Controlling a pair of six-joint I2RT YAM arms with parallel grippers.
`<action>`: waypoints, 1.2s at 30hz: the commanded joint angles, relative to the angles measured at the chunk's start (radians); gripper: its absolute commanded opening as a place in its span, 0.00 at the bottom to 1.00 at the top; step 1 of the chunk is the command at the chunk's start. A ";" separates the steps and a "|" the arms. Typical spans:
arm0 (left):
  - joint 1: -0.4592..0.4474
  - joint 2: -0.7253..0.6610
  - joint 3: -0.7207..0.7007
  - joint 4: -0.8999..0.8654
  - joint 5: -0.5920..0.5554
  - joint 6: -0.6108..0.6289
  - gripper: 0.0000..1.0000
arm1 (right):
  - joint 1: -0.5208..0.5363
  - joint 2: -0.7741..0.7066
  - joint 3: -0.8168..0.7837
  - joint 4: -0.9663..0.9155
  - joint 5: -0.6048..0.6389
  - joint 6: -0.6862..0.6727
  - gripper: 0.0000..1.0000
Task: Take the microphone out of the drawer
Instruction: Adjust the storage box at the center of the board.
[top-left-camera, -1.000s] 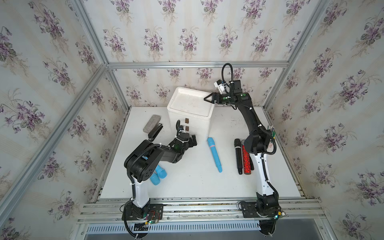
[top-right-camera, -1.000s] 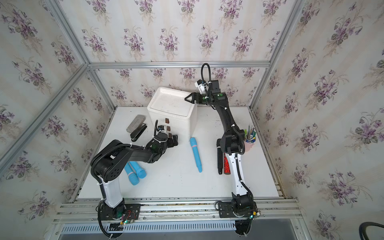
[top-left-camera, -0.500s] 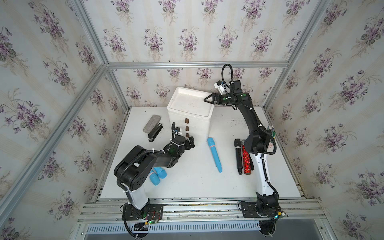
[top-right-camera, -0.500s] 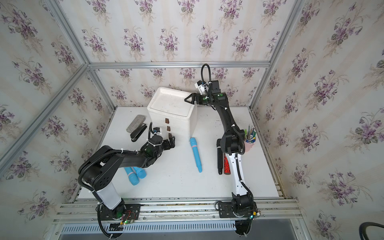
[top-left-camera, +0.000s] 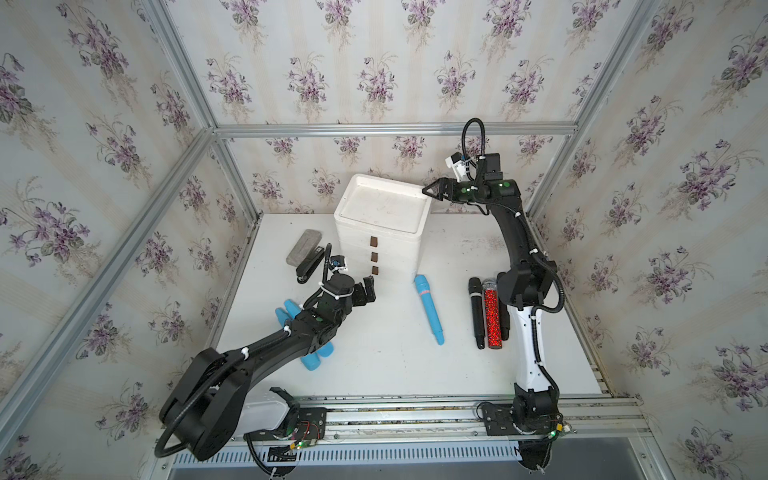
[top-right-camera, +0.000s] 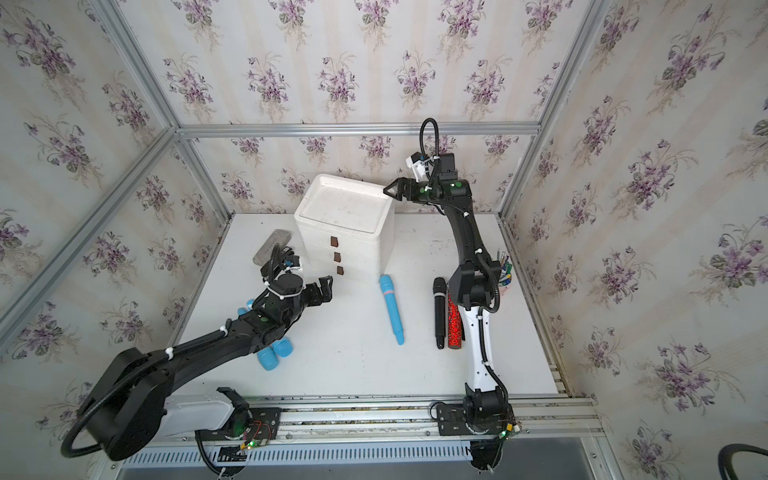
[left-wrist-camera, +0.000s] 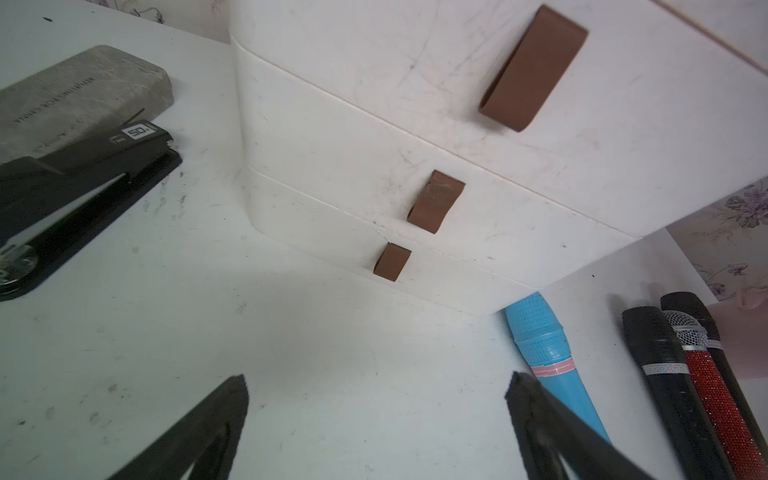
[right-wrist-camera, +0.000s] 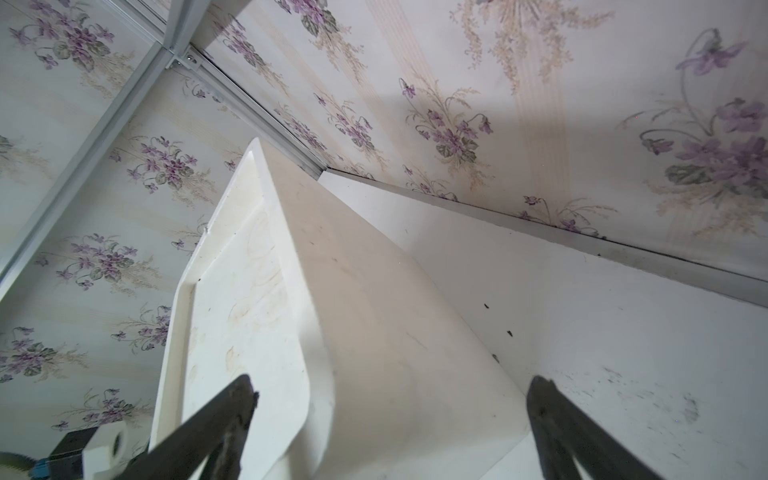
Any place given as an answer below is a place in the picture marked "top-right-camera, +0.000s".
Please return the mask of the white three-drawer cabinet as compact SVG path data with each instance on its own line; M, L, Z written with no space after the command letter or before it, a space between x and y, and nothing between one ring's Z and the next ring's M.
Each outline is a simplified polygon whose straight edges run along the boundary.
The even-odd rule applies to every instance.
M394 246L394 214L382 185L319 174L294 219L314 271L376 282Z

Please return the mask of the slim blue toy microphone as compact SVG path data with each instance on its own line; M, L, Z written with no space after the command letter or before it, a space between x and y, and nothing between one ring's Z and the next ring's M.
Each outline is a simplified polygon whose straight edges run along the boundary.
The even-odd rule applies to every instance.
M379 284L384 296L393 334L397 344L403 345L405 343L405 335L395 296L394 283L389 275L382 275L379 279Z

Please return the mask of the blue and black microphone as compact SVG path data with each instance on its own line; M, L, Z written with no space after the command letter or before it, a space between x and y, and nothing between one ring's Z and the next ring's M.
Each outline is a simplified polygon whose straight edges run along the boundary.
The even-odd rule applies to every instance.
M447 283L444 278L436 277L433 281L434 326L436 346L439 350L446 345L447 327Z

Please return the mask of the red glitter microphone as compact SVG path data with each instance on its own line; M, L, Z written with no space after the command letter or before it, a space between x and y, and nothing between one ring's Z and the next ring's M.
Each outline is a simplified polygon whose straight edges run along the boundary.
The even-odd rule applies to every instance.
M453 302L451 296L447 300L447 340L448 348L458 350L462 347L464 340L463 321L458 306Z

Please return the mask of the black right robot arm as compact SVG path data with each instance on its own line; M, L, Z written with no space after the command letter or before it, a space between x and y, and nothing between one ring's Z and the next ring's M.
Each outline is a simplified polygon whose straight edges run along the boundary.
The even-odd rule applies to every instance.
M447 283L470 342L472 370L465 384L462 415L476 435L493 434L505 440L519 431L509 392L494 369L490 317L501 306L501 263L486 248L479 231L470 184L459 177L452 153L440 151L435 119L419 129L419 151L407 158L413 176L399 177L383 188L397 201L432 206L449 221L458 252L458 266Z

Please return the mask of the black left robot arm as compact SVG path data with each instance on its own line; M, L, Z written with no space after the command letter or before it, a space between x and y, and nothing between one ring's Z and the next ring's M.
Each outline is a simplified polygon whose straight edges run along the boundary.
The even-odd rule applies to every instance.
M333 279L305 283L300 258L289 247L273 249L261 268L264 291L249 310L217 330L164 350L131 347L106 368L77 410L60 453L77 458L103 451L124 460L143 449L168 417L167 399L197 377L229 361L257 354L283 339L304 310L329 303Z

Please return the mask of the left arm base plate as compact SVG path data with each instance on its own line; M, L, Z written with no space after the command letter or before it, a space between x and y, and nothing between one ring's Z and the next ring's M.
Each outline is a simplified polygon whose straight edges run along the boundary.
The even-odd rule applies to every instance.
M198 430L195 440L214 465L244 464L254 450L277 438L282 410L276 407L236 409L215 430Z

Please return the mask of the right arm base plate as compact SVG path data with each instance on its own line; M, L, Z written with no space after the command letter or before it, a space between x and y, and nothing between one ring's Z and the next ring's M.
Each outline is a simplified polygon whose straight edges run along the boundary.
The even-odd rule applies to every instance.
M510 407L502 413L481 413L463 404L436 401L430 405L429 415L440 436L492 435L505 440L522 431Z

